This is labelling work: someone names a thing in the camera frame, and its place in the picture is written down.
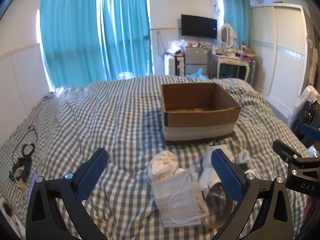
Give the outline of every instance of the wardrobe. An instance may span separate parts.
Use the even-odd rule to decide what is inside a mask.
[[[255,89],[287,118],[315,77],[311,19],[301,5],[286,3],[252,6],[252,18],[252,47],[259,62]]]

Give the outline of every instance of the television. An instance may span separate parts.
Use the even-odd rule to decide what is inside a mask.
[[[217,20],[181,15],[181,35],[217,39]]]

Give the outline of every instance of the oval mirror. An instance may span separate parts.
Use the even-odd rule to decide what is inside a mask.
[[[231,48],[233,46],[234,39],[236,38],[235,32],[230,24],[225,23],[218,33],[220,42],[224,45],[225,48]]]

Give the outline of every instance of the power cord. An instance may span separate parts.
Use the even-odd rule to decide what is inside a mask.
[[[162,39],[161,39],[161,34],[159,31],[157,31],[157,53],[160,57],[163,57],[163,54],[161,54],[161,48],[160,48],[160,44],[162,46],[162,49],[165,53],[165,48],[164,48],[164,45],[163,45],[163,42],[162,42]]]
[[[30,132],[35,132],[36,134],[36,143],[34,145],[37,144],[38,142],[38,133],[36,132],[36,128],[35,126],[32,124],[28,127],[28,131],[25,133],[25,135],[20,139],[19,143],[16,145],[16,147],[14,148],[14,150],[12,151],[12,154],[11,154],[11,161],[12,161],[12,164],[15,165],[15,162],[13,161],[13,156],[14,156],[14,153],[15,151],[17,150],[18,146],[20,145],[20,143],[24,140],[24,138],[30,133]]]
[[[218,4],[217,4],[217,1],[216,0],[211,0],[211,4],[212,4],[212,6],[213,6],[213,10],[215,11],[215,13],[217,14],[217,16],[219,16],[220,15],[220,8],[219,8],[219,6],[218,6]]]

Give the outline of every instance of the black cable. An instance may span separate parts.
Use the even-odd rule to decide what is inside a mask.
[[[15,165],[14,161],[13,161],[13,156],[14,156],[14,152],[17,150],[18,146],[20,145],[20,143],[24,140],[24,138],[30,133],[34,131],[35,134],[36,134],[36,143],[35,145],[37,144],[38,142],[38,133],[36,132],[36,129],[35,129],[35,126],[32,124],[29,126],[28,128],[28,131],[25,133],[25,135],[20,139],[19,143],[16,145],[16,147],[14,148],[14,150],[12,151],[12,154],[11,154],[11,160],[12,160],[12,164]]]

